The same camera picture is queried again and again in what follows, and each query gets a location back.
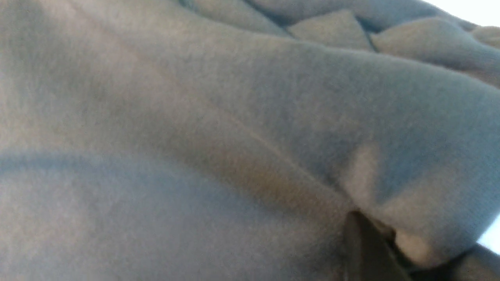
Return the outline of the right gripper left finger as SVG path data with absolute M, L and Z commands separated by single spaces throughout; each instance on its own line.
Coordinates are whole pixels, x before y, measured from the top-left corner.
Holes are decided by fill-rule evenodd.
M 361 212 L 350 212 L 343 226 L 345 281 L 410 281 L 375 225 Z

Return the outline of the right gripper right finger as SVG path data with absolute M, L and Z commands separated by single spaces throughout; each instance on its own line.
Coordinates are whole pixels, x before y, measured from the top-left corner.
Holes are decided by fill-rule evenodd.
M 500 256 L 480 244 L 450 262 L 410 274 L 413 281 L 499 281 Z

